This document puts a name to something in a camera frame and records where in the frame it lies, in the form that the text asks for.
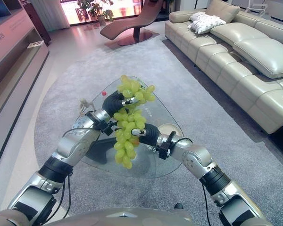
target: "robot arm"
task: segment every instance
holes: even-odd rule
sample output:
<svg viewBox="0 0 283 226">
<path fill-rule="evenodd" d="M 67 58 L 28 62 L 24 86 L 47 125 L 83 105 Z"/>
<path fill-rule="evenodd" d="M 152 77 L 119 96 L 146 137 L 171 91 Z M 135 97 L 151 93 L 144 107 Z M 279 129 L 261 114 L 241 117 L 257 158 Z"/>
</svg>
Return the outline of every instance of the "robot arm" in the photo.
<svg viewBox="0 0 283 226">
<path fill-rule="evenodd" d="M 126 105 L 136 102 L 134 98 L 123 100 L 117 92 L 107 97 L 102 109 L 87 112 L 77 118 L 72 129 L 64 134 L 58 147 L 41 169 L 35 172 L 8 206 L 26 215 L 29 226 L 44 224 L 56 203 L 65 178 L 72 174 L 73 167 L 85 156 L 101 132 L 110 135 L 110 118 Z"/>
<path fill-rule="evenodd" d="M 271 225 L 242 188 L 222 172 L 206 148 L 173 132 L 161 134 L 149 124 L 146 124 L 146 129 L 134 129 L 132 134 L 140 136 L 140 142 L 156 147 L 160 158 L 171 156 L 180 161 L 205 186 L 214 203 L 221 207 L 219 218 L 224 225 L 241 225 L 251 218 L 260 219 L 261 225 Z"/>
</svg>

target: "green grapes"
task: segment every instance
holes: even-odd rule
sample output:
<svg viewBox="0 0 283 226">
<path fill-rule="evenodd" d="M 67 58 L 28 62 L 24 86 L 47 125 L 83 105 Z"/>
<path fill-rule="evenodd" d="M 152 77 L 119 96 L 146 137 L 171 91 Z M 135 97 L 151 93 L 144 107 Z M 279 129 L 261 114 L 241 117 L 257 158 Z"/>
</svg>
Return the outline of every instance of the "green grapes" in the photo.
<svg viewBox="0 0 283 226">
<path fill-rule="evenodd" d="M 142 116 L 142 111 L 136 109 L 137 106 L 145 104 L 147 101 L 154 101 L 155 97 L 152 94 L 155 87 L 153 85 L 147 88 L 141 84 L 129 79 L 127 76 L 121 76 L 122 84 L 118 85 L 117 91 L 122 93 L 125 98 L 135 97 L 138 102 L 120 109 L 113 115 L 117 121 L 118 130 L 115 132 L 117 142 L 114 144 L 116 149 L 115 161 L 122 164 L 125 168 L 131 169 L 132 162 L 136 157 L 135 147 L 139 145 L 139 139 L 131 134 L 133 129 L 144 129 L 146 118 Z"/>
</svg>

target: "white curtain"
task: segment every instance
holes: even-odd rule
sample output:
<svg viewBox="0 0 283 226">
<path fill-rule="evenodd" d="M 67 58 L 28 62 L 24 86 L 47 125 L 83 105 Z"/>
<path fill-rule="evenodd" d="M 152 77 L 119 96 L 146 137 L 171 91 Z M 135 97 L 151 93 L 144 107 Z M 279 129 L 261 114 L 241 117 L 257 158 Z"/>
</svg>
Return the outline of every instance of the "white curtain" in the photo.
<svg viewBox="0 0 283 226">
<path fill-rule="evenodd" d="M 30 2 L 47 31 L 70 27 L 59 0 L 30 0 Z"/>
</svg>

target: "brown chaise lounge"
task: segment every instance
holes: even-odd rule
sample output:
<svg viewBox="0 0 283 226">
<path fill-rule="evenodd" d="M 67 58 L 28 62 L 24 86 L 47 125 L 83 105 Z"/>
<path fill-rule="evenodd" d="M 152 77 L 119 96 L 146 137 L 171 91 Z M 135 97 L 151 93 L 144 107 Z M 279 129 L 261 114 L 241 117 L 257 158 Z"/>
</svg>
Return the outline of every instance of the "brown chaise lounge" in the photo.
<svg viewBox="0 0 283 226">
<path fill-rule="evenodd" d="M 118 42 L 119 45 L 131 45 L 150 38 L 152 33 L 146 32 L 140 34 L 140 30 L 141 27 L 148 26 L 154 22 L 160 12 L 162 2 L 163 0 L 145 0 L 141 14 L 139 14 L 138 17 L 116 20 L 104 27 L 100 34 L 110 40 L 113 40 L 125 30 L 134 28 L 133 37 L 120 40 Z"/>
</svg>

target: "glass tabletop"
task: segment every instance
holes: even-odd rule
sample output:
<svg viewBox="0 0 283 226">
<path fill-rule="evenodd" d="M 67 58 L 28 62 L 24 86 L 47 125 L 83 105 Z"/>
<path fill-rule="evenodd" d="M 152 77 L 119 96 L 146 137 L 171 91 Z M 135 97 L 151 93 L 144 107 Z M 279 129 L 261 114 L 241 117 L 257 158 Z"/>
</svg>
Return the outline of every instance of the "glass tabletop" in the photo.
<svg viewBox="0 0 283 226">
<path fill-rule="evenodd" d="M 134 80 L 138 79 L 133 76 L 128 77 Z M 119 84 L 121 84 L 120 79 L 111 83 L 95 97 L 93 100 L 95 109 L 101 108 L 104 99 L 115 92 Z M 147 119 L 147 123 L 157 126 L 160 132 L 170 134 L 172 130 L 175 130 L 176 134 L 183 136 L 179 125 L 156 95 L 154 101 L 147 102 L 137 107 L 137 109 L 141 109 L 142 115 Z M 110 136 L 101 133 L 98 141 L 92 145 L 88 153 L 82 158 L 82 161 L 107 172 L 136 178 L 162 177 L 176 170 L 181 164 L 171 157 L 166 160 L 160 159 L 155 153 L 155 148 L 140 143 L 135 148 L 136 157 L 132 160 L 133 166 L 131 169 L 127 169 L 122 164 L 115 162 L 114 155 L 116 150 L 113 147 L 115 142 L 115 132 Z"/>
</svg>

